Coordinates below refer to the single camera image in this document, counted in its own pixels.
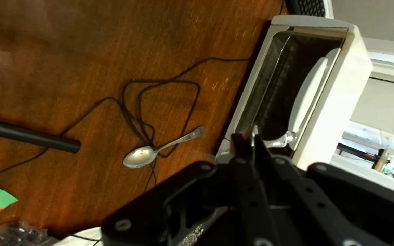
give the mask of metal bar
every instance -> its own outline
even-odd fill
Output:
[[[56,135],[21,128],[2,121],[0,121],[0,137],[71,153],[76,153],[80,145],[77,141],[64,139]]]

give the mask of toaster oven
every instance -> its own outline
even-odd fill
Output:
[[[372,71],[357,26],[314,16],[274,16],[228,123],[255,128],[273,153],[298,168],[329,161]]]

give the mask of spoon handle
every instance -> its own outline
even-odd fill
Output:
[[[181,142],[187,142],[187,141],[195,139],[195,138],[201,137],[203,131],[205,131],[205,127],[201,126],[201,127],[192,130],[191,132],[188,132],[186,135],[181,135],[180,138],[165,143],[164,146],[158,147],[155,152],[158,153],[162,149],[166,149],[166,147],[169,147],[172,145],[177,145],[177,143],[181,143]]]

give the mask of clear plastic bag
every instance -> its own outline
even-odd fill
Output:
[[[54,238],[46,229],[34,228],[26,223],[0,225],[0,246],[50,246]]]

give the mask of spoon bowl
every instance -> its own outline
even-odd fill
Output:
[[[138,169],[143,165],[153,162],[155,156],[157,153],[151,146],[142,146],[129,152],[123,160],[123,164],[129,169]]]
[[[198,128],[192,130],[191,132],[188,132],[188,134],[186,134],[186,135],[183,135],[175,141],[171,141],[158,149],[153,149],[151,146],[140,146],[138,149],[134,149],[132,152],[129,152],[124,157],[123,165],[129,168],[129,169],[142,168],[142,167],[153,162],[157,157],[157,153],[161,152],[162,149],[169,147],[172,145],[177,145],[181,142],[195,139],[195,138],[202,135],[203,130],[205,130],[203,127],[198,127]]]

